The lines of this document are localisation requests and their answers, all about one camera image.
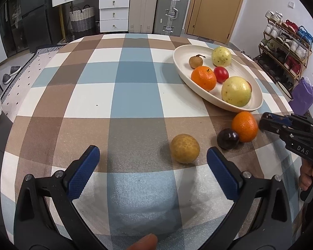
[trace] plate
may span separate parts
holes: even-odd
[[[212,63],[211,48],[197,46],[197,45],[182,45],[175,49],[173,53],[174,64],[176,70],[181,77],[181,79],[198,95],[213,105],[231,112],[253,112],[259,109],[263,103],[262,90],[255,80],[255,78],[237,61],[232,58],[232,63],[225,68],[228,71],[229,76],[240,76],[248,81],[252,86],[252,97],[247,105],[244,107],[237,107],[227,102],[224,102],[221,97],[221,87],[222,84],[217,83],[216,87],[211,91],[206,91],[191,80],[191,73],[193,69],[189,65],[189,58],[195,55],[203,55],[203,66],[208,66],[212,70],[216,67]]]

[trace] purple plastic bag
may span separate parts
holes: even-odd
[[[289,102],[296,115],[304,115],[313,103],[313,86],[307,77],[302,77],[292,91],[293,100]]]

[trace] checkered tablecloth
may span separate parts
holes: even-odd
[[[108,249],[125,249],[154,233],[158,249],[194,250],[213,233],[233,202],[207,166],[206,151],[217,146],[216,135],[230,127],[235,113],[206,102],[179,78],[172,54],[184,44],[217,47],[182,37],[111,34],[78,39],[57,52],[32,85],[7,142],[1,202],[11,240],[24,176],[65,169],[90,144],[100,148],[101,159],[73,203]],[[264,71],[231,52],[262,89],[256,119],[267,111],[289,114],[286,99]],[[170,156],[169,142],[181,133],[195,137],[201,147],[191,165]],[[296,234],[300,158],[277,135],[265,132],[224,155],[256,177],[282,176]],[[51,200],[49,205],[58,229],[68,236]]]

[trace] gray suitcase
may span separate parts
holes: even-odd
[[[154,34],[180,36],[189,0],[158,0]]]
[[[129,33],[152,33],[156,1],[130,0]]]

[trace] bowl of fruit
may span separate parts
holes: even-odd
[[[225,47],[182,45],[173,53],[181,79],[208,102],[231,112],[253,112],[263,103],[255,78]]]

